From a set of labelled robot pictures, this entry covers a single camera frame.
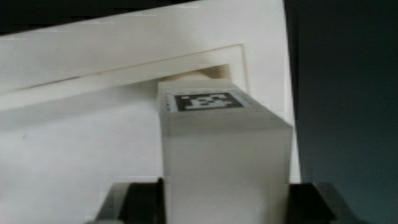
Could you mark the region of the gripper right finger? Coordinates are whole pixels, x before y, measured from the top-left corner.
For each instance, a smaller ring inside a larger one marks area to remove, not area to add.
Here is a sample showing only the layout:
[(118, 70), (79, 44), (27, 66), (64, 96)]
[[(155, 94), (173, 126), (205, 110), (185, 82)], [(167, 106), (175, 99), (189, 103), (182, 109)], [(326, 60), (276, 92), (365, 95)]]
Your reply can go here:
[(286, 224), (370, 224), (356, 216), (331, 183), (290, 185)]

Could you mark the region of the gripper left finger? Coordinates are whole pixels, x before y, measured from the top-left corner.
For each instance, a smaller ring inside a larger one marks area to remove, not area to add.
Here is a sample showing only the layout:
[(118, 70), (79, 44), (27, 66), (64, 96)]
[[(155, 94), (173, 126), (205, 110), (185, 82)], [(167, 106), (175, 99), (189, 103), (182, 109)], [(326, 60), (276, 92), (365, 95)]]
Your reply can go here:
[(112, 185), (87, 224), (167, 224), (164, 179)]

